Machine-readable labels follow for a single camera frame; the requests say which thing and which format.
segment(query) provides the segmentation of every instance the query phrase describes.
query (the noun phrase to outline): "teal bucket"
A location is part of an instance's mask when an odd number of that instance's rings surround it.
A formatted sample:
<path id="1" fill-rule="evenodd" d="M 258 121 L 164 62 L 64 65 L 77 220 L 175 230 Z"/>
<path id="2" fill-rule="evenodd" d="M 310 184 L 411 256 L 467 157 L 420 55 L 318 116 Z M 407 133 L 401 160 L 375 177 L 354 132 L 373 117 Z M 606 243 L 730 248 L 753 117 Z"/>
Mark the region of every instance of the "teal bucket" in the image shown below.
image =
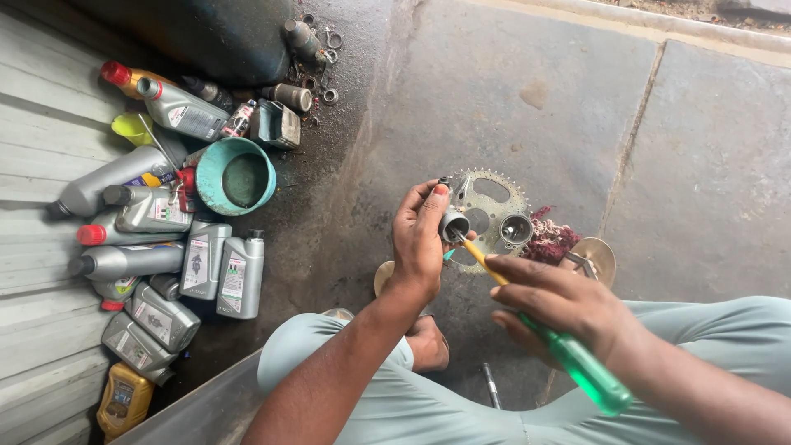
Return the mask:
<path id="1" fill-rule="evenodd" d="M 211 210 L 239 216 L 264 205 L 277 180 L 261 147 L 249 139 L 226 138 L 206 147 L 195 167 L 195 185 Z"/>

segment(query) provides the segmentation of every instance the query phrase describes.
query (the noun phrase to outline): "yellow oil bottle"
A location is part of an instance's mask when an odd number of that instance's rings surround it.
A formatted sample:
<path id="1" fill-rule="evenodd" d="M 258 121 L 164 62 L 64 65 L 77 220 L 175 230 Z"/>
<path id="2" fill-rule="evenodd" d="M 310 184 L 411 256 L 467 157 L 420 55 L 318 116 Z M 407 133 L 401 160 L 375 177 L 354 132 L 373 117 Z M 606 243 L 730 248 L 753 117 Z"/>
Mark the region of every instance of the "yellow oil bottle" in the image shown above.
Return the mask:
<path id="1" fill-rule="evenodd" d="M 113 365 L 109 374 L 97 413 L 99 426 L 104 431 L 104 443 L 112 442 L 143 422 L 153 394 L 153 382 L 138 375 L 124 362 Z"/>

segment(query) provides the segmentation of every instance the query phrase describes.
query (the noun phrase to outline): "oil stain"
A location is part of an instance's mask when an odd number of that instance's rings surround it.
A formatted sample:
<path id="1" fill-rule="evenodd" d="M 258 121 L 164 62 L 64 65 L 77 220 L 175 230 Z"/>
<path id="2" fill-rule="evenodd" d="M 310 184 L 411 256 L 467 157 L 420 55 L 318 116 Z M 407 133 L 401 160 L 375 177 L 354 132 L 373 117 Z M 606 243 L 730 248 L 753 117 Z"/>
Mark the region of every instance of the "oil stain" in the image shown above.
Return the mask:
<path id="1" fill-rule="evenodd" d="M 544 103 L 547 101 L 548 93 L 547 83 L 543 80 L 536 80 L 520 90 L 519 97 L 525 104 L 540 110 L 543 109 Z"/>

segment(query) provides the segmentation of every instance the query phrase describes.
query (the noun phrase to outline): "sprocket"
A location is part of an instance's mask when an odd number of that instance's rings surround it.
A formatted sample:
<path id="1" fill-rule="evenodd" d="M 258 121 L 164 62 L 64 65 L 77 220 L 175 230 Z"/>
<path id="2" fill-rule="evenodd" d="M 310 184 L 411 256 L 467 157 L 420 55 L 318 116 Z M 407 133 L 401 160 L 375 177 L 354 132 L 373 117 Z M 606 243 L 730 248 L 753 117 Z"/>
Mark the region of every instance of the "sprocket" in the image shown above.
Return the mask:
<path id="1" fill-rule="evenodd" d="M 501 236 L 500 230 L 503 220 L 511 215 L 524 215 L 529 216 L 528 199 L 524 197 L 524 192 L 521 187 L 517 187 L 516 182 L 511 181 L 510 177 L 504 177 L 496 170 L 491 169 L 467 169 L 459 173 L 454 173 L 451 179 L 451 188 L 453 195 L 451 196 L 450 204 L 463 209 L 466 215 L 470 215 L 475 209 L 480 209 L 488 216 L 488 227 L 472 242 L 484 254 L 488 253 L 504 253 L 518 257 L 522 252 L 522 248 L 527 244 L 528 239 L 520 244 L 512 244 L 506 242 Z M 504 202 L 498 202 L 494 197 L 476 192 L 474 183 L 478 179 L 486 179 L 501 185 L 509 194 L 508 199 Z M 465 265 L 451 261 L 459 266 L 459 270 L 464 273 L 486 273 L 483 266 L 477 262 L 474 265 Z"/>

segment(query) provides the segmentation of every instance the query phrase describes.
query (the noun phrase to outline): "corrugated metal sheet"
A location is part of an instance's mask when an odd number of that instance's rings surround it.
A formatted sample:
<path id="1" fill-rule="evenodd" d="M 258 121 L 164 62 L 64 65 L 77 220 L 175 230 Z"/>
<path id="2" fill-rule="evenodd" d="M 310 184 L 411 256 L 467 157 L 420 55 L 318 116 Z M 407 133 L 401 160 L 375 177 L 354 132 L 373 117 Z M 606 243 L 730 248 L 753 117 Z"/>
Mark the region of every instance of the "corrugated metal sheet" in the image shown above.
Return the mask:
<path id="1" fill-rule="evenodd" d="M 100 82 L 104 57 L 8 10 L 0 53 L 0 438 L 87 443 L 111 314 L 66 273 L 84 222 L 49 222 L 42 207 L 131 148 L 108 125 L 123 96 Z"/>

